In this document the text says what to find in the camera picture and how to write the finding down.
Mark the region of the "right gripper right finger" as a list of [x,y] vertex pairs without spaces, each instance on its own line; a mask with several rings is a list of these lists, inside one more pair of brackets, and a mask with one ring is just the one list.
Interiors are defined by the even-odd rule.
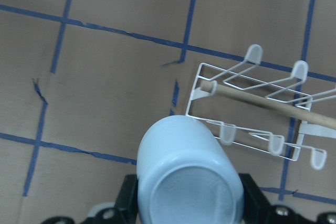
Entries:
[[239,173],[244,189],[243,221],[245,223],[267,223],[271,204],[250,174]]

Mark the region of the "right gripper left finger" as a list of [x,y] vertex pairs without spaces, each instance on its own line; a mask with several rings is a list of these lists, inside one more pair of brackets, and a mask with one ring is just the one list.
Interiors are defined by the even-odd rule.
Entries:
[[138,179],[136,174],[125,175],[115,202],[122,223],[136,223],[138,215]]

